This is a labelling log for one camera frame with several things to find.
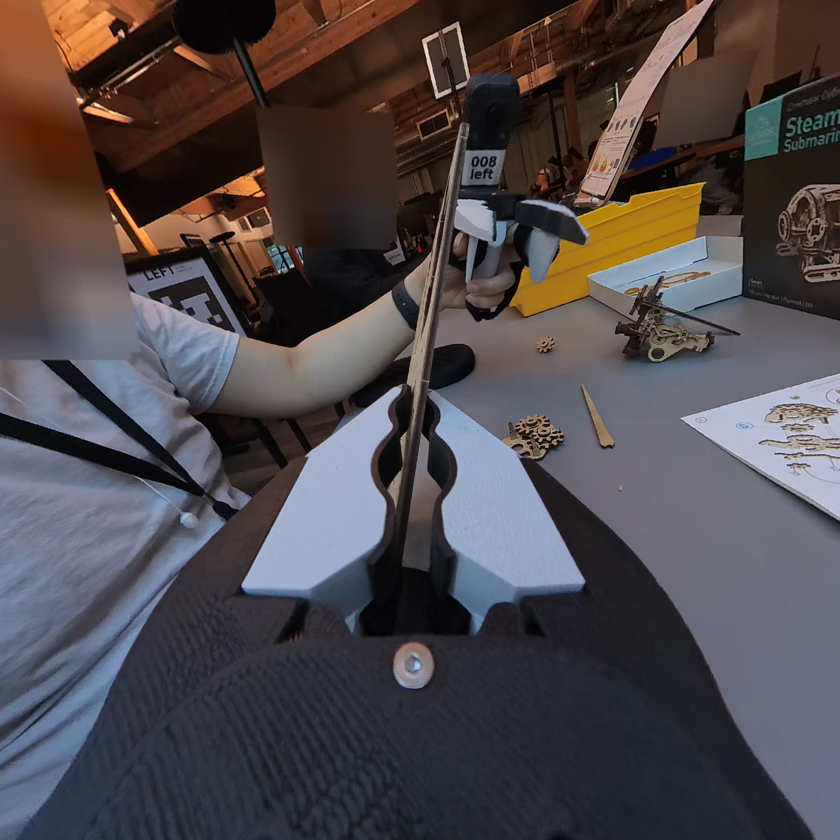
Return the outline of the person's left forearm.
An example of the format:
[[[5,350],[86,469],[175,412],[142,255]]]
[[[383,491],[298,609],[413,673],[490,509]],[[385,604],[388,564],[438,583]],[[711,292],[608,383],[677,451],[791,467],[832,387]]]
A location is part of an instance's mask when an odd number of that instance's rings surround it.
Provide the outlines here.
[[[390,293],[294,348],[243,338],[208,412],[275,419],[315,412],[372,382],[413,340]]]

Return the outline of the wooden parts sheet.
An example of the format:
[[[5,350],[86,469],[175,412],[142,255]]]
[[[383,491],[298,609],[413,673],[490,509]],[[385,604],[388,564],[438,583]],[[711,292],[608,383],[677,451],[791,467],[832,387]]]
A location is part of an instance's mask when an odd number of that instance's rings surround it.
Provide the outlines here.
[[[708,271],[708,270],[706,270],[706,271],[691,270],[691,271],[683,271],[683,272],[680,272],[678,274],[674,274],[674,275],[671,275],[671,276],[663,276],[662,283],[661,283],[661,286],[660,286],[660,290],[664,291],[664,290],[669,289],[669,288],[674,287],[674,286],[684,285],[684,284],[689,283],[689,282],[694,281],[694,280],[698,280],[698,279],[701,279],[701,278],[704,278],[704,277],[709,277],[710,275],[711,275],[711,272]],[[651,287],[656,286],[656,283],[654,283],[652,285],[644,284],[644,285],[638,286],[638,287],[625,288],[623,290],[623,294],[628,296],[628,297],[634,297],[635,298],[638,295],[642,294],[644,292],[644,289],[648,288],[648,286],[651,286]]]
[[[392,596],[403,565],[419,440],[424,425],[438,314],[445,285],[444,274],[453,241],[455,210],[468,137],[469,124],[462,122],[430,255],[406,387],[397,393],[386,409],[386,417],[392,420],[393,429],[374,452],[371,462],[374,485],[385,500],[383,538],[368,561],[373,598],[378,603],[384,603]]]

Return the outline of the person's left hand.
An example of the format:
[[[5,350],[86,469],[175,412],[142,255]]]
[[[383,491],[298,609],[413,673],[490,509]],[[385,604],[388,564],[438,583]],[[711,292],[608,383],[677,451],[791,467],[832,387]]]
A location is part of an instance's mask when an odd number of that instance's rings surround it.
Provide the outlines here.
[[[497,273],[489,278],[478,278],[475,271],[472,279],[467,282],[465,273],[458,268],[447,266],[444,270],[443,291],[439,303],[439,311],[452,308],[466,308],[469,303],[478,309],[495,311],[501,304],[507,290],[515,282],[515,273],[511,262],[519,261],[517,250],[510,242],[506,242],[501,252]],[[466,257],[469,238],[466,234],[457,233],[454,236],[451,255]],[[427,271],[432,262],[431,256],[425,258],[419,267],[405,279],[409,296],[419,306],[422,303]]]

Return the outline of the white instruction booklet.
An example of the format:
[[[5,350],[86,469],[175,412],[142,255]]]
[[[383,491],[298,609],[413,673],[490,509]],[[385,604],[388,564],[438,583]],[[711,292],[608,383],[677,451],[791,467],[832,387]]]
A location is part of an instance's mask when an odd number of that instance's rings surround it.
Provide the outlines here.
[[[762,476],[839,519],[839,375],[683,417]]]

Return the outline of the grey desk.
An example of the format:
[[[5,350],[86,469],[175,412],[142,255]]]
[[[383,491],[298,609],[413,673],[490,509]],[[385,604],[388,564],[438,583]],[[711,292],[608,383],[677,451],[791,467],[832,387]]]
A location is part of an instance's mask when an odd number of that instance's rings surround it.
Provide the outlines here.
[[[565,435],[527,471],[587,592],[530,598],[532,632],[642,683],[734,787],[761,789],[767,837],[838,838],[838,520],[683,422],[837,375],[838,321],[743,297],[700,316],[741,334],[655,363],[627,357],[589,297],[483,323],[447,312],[438,344],[469,345],[476,369],[442,397],[498,437],[530,414]]]

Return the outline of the pointed wooden stick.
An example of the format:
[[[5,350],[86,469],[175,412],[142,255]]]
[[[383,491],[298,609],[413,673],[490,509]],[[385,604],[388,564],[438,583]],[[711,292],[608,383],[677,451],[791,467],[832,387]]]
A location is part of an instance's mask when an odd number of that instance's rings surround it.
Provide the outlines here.
[[[581,392],[583,394],[583,398],[588,410],[588,413],[591,417],[591,422],[595,431],[596,438],[598,440],[599,445],[602,448],[614,448],[615,442],[614,438],[607,429],[607,426],[602,418],[602,415],[596,408],[590,393],[588,392],[585,385],[581,385]]]

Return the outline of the black and white marker sign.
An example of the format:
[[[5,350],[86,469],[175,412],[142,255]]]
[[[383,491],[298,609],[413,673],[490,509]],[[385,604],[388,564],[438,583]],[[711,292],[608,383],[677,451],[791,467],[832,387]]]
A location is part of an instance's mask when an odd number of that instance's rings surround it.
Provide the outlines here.
[[[205,322],[253,336],[253,328],[235,294],[206,247],[129,261],[125,271],[131,290]]]

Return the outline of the wooden document stand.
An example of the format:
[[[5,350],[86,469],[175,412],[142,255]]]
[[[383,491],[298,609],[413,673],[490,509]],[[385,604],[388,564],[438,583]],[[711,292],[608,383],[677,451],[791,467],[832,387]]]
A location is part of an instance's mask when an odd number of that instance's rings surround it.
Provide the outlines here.
[[[611,197],[624,171],[644,121],[644,111],[659,82],[694,38],[714,6],[703,1],[671,23],[630,82],[595,148],[589,168],[574,199],[584,210],[602,207]]]

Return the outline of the wooden mechanical model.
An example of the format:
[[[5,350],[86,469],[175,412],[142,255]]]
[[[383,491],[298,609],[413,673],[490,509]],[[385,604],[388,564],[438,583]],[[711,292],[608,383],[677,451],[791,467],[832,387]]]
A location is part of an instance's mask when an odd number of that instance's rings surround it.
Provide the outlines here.
[[[662,362],[683,350],[704,352],[710,349],[718,333],[740,336],[740,332],[663,303],[665,277],[660,276],[653,286],[645,285],[636,296],[630,322],[619,322],[616,335],[626,337],[623,353],[632,359],[643,350],[652,362]]]

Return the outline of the black wristband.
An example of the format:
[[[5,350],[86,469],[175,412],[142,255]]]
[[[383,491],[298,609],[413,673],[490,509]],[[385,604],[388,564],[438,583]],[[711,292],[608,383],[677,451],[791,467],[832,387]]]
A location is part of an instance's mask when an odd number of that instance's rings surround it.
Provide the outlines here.
[[[406,322],[407,327],[413,332],[416,331],[421,309],[409,293],[405,281],[400,280],[396,283],[391,294],[395,307]]]

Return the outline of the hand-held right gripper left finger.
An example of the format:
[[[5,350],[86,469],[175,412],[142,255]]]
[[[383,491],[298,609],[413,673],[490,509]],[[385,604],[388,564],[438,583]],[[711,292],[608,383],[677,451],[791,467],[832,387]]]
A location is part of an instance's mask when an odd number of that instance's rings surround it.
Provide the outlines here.
[[[343,617],[396,598],[396,504],[411,393],[394,387],[306,458],[242,581],[248,595],[327,605]]]

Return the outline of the black kit box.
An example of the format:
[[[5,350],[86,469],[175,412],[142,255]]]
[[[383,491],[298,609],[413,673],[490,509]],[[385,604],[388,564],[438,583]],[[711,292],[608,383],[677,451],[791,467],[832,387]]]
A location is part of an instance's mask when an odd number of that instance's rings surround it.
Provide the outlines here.
[[[742,294],[839,319],[839,75],[747,111]]]

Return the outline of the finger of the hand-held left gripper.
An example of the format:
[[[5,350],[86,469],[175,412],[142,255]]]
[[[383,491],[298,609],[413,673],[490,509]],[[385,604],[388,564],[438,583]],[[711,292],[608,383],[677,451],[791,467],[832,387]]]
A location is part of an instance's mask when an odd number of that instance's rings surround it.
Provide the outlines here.
[[[575,213],[559,203],[538,199],[521,200],[515,209],[515,221],[558,240],[585,245],[589,232]]]
[[[485,201],[459,198],[455,210],[455,230],[482,242],[504,242],[508,221],[498,220]]]

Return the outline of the person's grey shirt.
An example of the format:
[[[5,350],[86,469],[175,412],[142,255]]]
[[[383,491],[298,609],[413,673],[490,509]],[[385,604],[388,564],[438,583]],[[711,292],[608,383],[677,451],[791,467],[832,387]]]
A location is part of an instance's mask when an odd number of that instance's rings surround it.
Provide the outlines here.
[[[75,365],[212,496],[243,508],[249,496],[195,419],[221,392],[239,336],[131,298],[136,353]],[[2,437],[2,838],[49,798],[146,619],[223,525],[185,492]]]

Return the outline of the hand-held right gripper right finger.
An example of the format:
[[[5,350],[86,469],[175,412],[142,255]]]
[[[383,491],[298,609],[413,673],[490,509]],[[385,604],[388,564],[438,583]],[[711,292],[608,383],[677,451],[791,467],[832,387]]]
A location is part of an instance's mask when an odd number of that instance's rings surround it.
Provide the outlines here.
[[[585,579],[520,458],[441,395],[436,427],[455,456],[443,500],[444,534],[455,551],[451,594],[482,623],[498,603],[579,592]]]

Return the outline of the white cardboard tray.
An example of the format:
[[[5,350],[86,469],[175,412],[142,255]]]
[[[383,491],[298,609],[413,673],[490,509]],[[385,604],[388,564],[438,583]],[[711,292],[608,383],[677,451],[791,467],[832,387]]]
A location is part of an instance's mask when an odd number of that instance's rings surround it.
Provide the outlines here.
[[[683,312],[742,294],[742,238],[704,236],[639,257],[589,277],[593,299],[624,316],[630,315],[635,297],[623,290],[654,284],[660,276],[683,271],[710,271],[710,276],[664,290],[665,305]]]

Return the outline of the wooden gear plate assembly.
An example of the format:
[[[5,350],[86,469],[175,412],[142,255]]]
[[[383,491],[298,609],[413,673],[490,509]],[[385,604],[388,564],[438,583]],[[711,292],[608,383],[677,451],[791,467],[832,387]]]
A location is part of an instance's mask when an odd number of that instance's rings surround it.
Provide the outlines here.
[[[564,441],[563,432],[542,414],[525,416],[508,426],[509,435],[502,439],[502,443],[521,459],[541,460]]]

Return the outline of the yellow plastic bin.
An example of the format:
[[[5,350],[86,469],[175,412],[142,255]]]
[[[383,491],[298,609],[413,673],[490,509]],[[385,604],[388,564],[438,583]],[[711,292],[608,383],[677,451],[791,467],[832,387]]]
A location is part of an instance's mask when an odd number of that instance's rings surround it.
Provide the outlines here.
[[[692,183],[610,203],[579,219],[589,233],[583,246],[563,241],[545,280],[521,273],[511,306],[523,317],[589,295],[589,275],[680,245],[696,235],[704,183]]]

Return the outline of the black fuzzy ball on pole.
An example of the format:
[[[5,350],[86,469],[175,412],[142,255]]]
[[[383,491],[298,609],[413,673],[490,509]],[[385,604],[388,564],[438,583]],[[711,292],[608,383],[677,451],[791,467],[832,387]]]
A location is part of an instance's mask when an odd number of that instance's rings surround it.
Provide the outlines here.
[[[172,22],[182,42],[199,53],[234,53],[254,98],[262,108],[270,105],[248,47],[268,35],[277,17],[274,1],[177,1]]]

